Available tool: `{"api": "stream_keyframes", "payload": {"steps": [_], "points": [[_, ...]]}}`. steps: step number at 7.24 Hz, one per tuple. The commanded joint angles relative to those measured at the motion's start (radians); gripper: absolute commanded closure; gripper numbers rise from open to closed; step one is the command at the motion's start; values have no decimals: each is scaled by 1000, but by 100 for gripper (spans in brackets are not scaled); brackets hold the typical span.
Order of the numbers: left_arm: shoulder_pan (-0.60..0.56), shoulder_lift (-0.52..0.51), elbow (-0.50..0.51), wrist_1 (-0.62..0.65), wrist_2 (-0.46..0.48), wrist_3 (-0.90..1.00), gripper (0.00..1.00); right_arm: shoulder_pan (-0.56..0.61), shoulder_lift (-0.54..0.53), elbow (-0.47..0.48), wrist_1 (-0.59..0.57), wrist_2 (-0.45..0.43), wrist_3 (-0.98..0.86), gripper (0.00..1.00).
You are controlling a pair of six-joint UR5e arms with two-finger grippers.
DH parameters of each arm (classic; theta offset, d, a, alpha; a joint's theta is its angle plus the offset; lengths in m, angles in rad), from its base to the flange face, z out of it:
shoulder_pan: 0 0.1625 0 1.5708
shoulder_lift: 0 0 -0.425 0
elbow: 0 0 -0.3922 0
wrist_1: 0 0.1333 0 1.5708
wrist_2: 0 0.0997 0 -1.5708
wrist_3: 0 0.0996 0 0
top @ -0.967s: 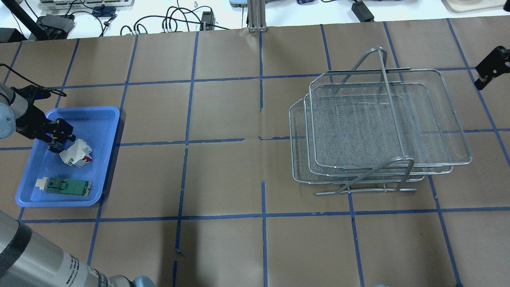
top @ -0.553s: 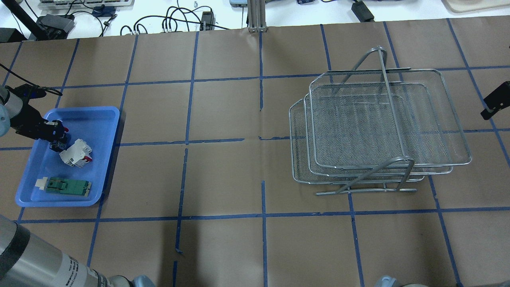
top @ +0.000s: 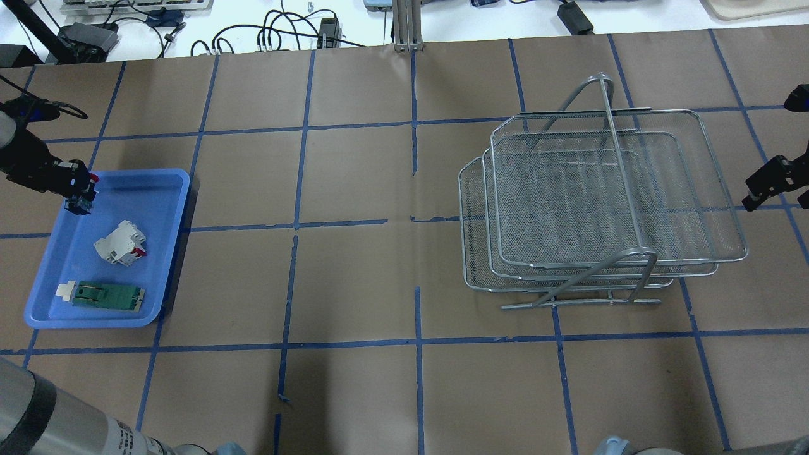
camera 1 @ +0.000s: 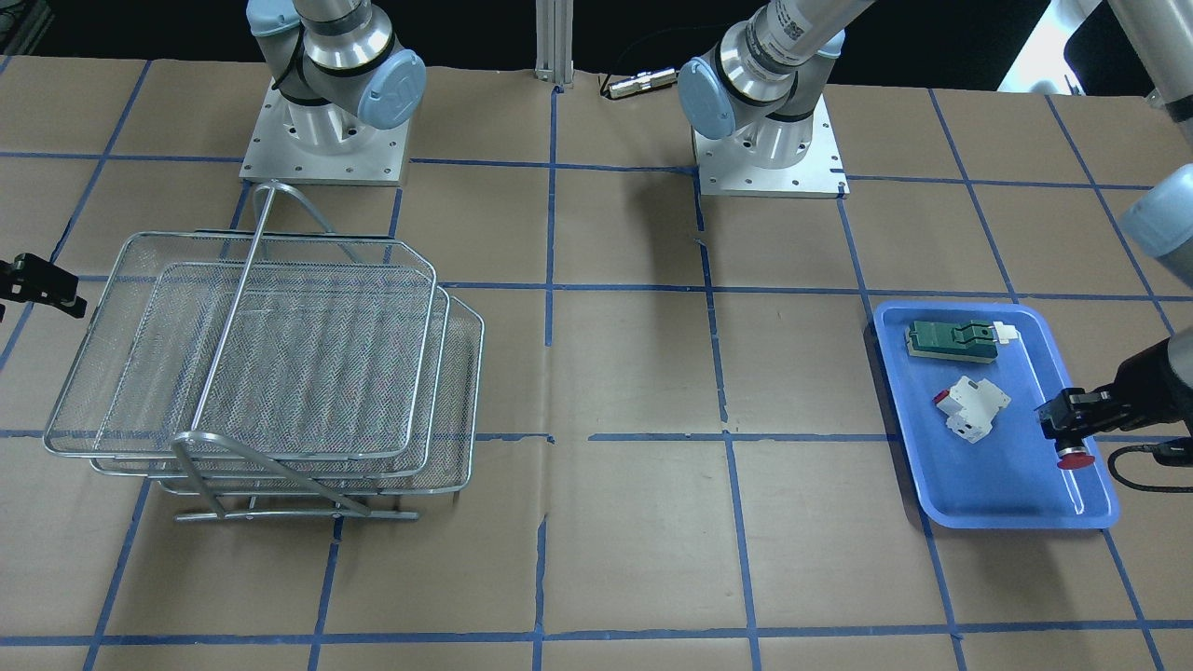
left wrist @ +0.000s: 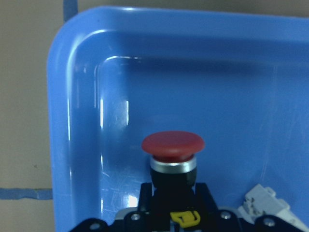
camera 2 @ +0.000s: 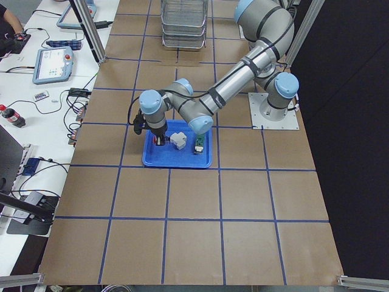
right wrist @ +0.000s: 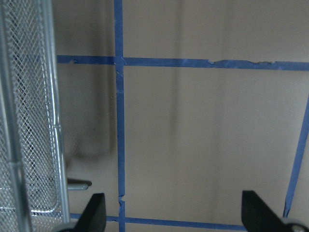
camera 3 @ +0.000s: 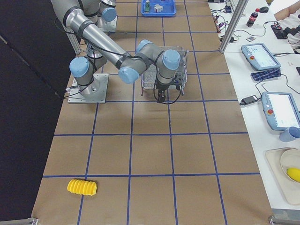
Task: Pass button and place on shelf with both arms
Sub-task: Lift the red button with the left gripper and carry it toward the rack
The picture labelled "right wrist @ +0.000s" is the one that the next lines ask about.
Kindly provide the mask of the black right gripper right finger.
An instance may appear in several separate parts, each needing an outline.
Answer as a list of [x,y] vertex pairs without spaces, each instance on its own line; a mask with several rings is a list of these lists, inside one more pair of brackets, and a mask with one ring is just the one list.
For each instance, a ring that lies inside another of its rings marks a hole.
[[241,199],[241,221],[248,232],[289,232],[281,219],[253,190],[244,190]]

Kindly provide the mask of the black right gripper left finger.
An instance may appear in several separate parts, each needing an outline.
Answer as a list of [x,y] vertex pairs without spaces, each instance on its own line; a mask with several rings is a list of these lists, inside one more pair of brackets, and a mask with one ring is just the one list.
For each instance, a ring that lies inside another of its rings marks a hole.
[[92,195],[73,232],[104,232],[106,228],[106,203],[104,193]]

